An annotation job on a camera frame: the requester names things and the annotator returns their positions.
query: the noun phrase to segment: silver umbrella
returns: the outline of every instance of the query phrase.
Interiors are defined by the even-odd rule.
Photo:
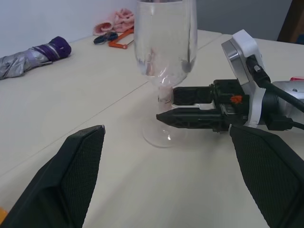
[[[0,58],[0,80],[22,76],[25,72],[50,64],[71,54],[72,48],[62,37],[52,39],[48,44],[32,47],[26,51]]]

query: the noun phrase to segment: wooden furniture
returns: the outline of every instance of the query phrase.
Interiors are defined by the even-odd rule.
[[[301,34],[304,35],[304,0],[293,0],[278,41],[304,44],[299,40]]]

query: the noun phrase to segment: white table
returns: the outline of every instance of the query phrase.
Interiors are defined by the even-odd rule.
[[[199,48],[221,36],[199,31]],[[0,176],[146,83],[128,50],[74,42],[72,55],[0,82]]]
[[[205,86],[214,79],[234,78],[220,46],[229,38],[223,35],[199,51],[198,64],[183,86]],[[288,79],[304,72],[300,63],[303,46],[262,40],[258,44],[272,79]],[[230,137],[193,130],[180,147],[156,149],[140,132],[140,119],[153,113],[153,105],[153,88],[144,84],[69,132],[97,124],[106,126],[99,177],[84,227],[266,228],[243,182]],[[282,136],[300,152],[300,135]],[[0,177],[1,206],[9,209],[14,204],[22,187],[65,138]]]

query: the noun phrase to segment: wine glass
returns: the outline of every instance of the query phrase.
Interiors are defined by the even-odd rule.
[[[172,109],[173,87],[191,72],[197,53],[196,0],[137,0],[135,55],[141,73],[158,88],[158,113]],[[172,147],[187,136],[158,121],[142,125],[153,146]]]

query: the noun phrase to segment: scissors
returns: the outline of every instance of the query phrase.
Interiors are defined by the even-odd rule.
[[[107,41],[113,41],[118,38],[118,34],[116,32],[107,32],[106,34],[97,37],[94,39],[94,44],[104,44]]]

